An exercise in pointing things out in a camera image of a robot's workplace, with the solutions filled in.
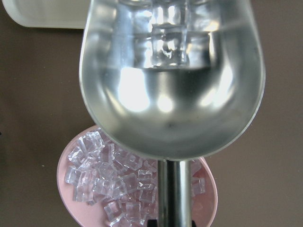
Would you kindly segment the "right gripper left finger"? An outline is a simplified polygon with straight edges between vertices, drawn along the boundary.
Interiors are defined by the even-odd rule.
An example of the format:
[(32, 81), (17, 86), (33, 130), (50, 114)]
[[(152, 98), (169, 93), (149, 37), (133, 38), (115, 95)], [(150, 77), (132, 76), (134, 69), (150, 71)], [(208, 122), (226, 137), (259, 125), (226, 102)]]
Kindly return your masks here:
[(158, 222), (156, 219), (149, 219), (147, 220), (147, 227), (157, 227)]

